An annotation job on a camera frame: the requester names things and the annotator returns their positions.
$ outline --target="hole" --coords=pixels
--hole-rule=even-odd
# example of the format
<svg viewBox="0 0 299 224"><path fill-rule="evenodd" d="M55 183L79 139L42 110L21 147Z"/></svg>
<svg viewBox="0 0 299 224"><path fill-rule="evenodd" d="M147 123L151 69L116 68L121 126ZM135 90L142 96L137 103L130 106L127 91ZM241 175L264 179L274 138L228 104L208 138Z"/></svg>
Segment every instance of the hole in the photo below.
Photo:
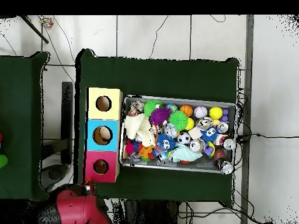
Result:
<svg viewBox="0 0 299 224"><path fill-rule="evenodd" d="M112 131L107 126L96 127L93 131L92 138L98 145L107 145L112 140Z"/></svg>
<svg viewBox="0 0 299 224"><path fill-rule="evenodd" d="M99 159L93 164L93 169L98 174L105 174L109 169L108 163L105 160Z"/></svg>
<svg viewBox="0 0 299 224"><path fill-rule="evenodd" d="M111 109L112 102L107 96L100 96L96 99L96 108L99 111L109 111Z"/></svg>

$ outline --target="purple fuzzy toy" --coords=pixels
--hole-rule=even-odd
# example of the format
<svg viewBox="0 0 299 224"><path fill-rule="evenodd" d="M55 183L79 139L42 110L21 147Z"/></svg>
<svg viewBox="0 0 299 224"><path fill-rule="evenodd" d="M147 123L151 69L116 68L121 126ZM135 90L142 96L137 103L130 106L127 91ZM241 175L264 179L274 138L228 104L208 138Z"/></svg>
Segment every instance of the purple fuzzy toy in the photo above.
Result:
<svg viewBox="0 0 299 224"><path fill-rule="evenodd" d="M171 115L172 111L170 108L158 108L155 109L150 118L149 121L151 122L151 124L162 124L165 120L167 120L169 118L169 116Z"/></svg>

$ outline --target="orange ball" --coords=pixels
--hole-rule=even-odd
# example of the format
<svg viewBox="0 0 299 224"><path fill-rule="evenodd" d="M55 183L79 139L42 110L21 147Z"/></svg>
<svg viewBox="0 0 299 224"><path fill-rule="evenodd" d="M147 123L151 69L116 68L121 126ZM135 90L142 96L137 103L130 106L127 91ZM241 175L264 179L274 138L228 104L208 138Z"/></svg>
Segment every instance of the orange ball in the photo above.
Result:
<svg viewBox="0 0 299 224"><path fill-rule="evenodd" d="M187 117L190 117L192 115L193 109L190 105L182 105L180 111L185 113Z"/></svg>

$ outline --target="yellow ball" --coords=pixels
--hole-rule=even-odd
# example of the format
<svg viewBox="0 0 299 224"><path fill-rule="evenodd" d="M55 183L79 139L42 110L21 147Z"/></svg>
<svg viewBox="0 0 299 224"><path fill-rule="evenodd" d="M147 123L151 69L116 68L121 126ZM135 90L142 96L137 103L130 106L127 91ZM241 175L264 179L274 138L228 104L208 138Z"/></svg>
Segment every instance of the yellow ball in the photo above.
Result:
<svg viewBox="0 0 299 224"><path fill-rule="evenodd" d="M194 121L192 120L192 118L188 118L188 124L185 130L190 131L193 127L194 127Z"/></svg>
<svg viewBox="0 0 299 224"><path fill-rule="evenodd" d="M223 114L223 111L220 107L212 107L208 113L212 119L219 120Z"/></svg>
<svg viewBox="0 0 299 224"><path fill-rule="evenodd" d="M213 120L213 126L217 126L220 123L220 120Z"/></svg>

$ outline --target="stacked boxes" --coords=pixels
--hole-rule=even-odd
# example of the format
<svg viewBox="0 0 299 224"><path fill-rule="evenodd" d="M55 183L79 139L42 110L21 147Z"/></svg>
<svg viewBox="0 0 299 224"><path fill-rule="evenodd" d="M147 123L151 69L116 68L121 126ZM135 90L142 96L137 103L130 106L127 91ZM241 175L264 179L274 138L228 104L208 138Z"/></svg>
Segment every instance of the stacked boxes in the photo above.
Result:
<svg viewBox="0 0 299 224"><path fill-rule="evenodd" d="M85 180L114 183L119 174L120 114L123 93L119 89L86 89L87 138Z"/></svg>

